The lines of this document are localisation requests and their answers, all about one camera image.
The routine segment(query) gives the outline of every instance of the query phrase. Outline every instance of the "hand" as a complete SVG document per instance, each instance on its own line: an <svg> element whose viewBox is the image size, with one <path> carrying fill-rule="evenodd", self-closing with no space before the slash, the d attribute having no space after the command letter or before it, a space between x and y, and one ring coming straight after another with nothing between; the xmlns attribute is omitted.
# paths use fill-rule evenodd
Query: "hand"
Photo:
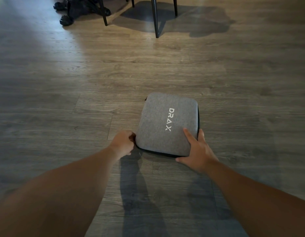
<svg viewBox="0 0 305 237"><path fill-rule="evenodd" d="M112 148L118 155L118 159L125 155L130 155L134 149L134 138L136 134L132 131L120 131L117 133L108 146Z"/></svg>
<svg viewBox="0 0 305 237"><path fill-rule="evenodd" d="M202 129L199 130L198 140L196 140L186 128L183 128L183 131L191 144L190 155L188 157L178 157L175 160L187 165L197 172L204 173L209 161L219 160L206 143Z"/></svg>

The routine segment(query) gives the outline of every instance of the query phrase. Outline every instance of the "chair leg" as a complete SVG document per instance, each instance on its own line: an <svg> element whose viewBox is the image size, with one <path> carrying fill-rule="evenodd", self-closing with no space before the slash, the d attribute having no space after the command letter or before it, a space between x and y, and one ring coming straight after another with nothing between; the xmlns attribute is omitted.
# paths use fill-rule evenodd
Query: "chair leg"
<svg viewBox="0 0 305 237"><path fill-rule="evenodd" d="M135 7L135 2L134 2L134 0L132 0L132 6Z"/></svg>
<svg viewBox="0 0 305 237"><path fill-rule="evenodd" d="M106 20L106 16L105 16L103 0L99 0L99 4L100 4L100 9L101 9L101 14L103 16L104 24L105 24L105 26L107 26L107 20Z"/></svg>
<svg viewBox="0 0 305 237"><path fill-rule="evenodd" d="M178 5L176 3L176 0L173 0L173 3L174 3L174 13L175 13L175 16L177 17L178 16Z"/></svg>
<svg viewBox="0 0 305 237"><path fill-rule="evenodd" d="M157 15L157 0L151 0L151 5L152 5L153 22L155 24L156 38L159 38L158 15Z"/></svg>

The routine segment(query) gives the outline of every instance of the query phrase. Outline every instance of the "wooden floor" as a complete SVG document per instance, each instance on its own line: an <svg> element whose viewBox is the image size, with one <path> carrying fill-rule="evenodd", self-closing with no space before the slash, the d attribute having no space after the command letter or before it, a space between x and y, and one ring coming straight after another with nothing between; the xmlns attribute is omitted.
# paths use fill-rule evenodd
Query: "wooden floor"
<svg viewBox="0 0 305 237"><path fill-rule="evenodd" d="M158 0L159 39L149 0L66 28L55 1L0 0L0 198L136 130L159 91L198 101L223 163L305 199L305 0ZM87 236L246 234L210 179L137 150Z"/></svg>

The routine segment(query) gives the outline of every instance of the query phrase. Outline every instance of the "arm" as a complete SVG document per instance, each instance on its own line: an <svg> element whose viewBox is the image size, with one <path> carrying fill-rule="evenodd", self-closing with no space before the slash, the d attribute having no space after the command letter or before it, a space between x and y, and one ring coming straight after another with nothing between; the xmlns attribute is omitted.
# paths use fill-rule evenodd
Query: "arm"
<svg viewBox="0 0 305 237"><path fill-rule="evenodd" d="M0 236L84 236L113 164L134 147L119 132L104 150L32 179L0 203Z"/></svg>
<svg viewBox="0 0 305 237"><path fill-rule="evenodd" d="M305 201L240 175L220 163L199 131L198 141L184 129L191 144L188 157L176 161L206 173L221 189L235 217L249 236L305 236Z"/></svg>

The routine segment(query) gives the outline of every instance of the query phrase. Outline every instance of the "forearm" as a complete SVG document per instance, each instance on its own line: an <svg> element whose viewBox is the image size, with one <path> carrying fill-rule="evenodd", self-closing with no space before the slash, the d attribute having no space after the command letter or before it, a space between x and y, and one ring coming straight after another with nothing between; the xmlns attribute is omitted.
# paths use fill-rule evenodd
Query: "forearm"
<svg viewBox="0 0 305 237"><path fill-rule="evenodd" d="M305 236L305 201L242 176L218 161L206 174L250 236Z"/></svg>
<svg viewBox="0 0 305 237"><path fill-rule="evenodd" d="M28 236L84 235L118 158L113 149L106 148L32 179L0 204L0 229Z"/></svg>

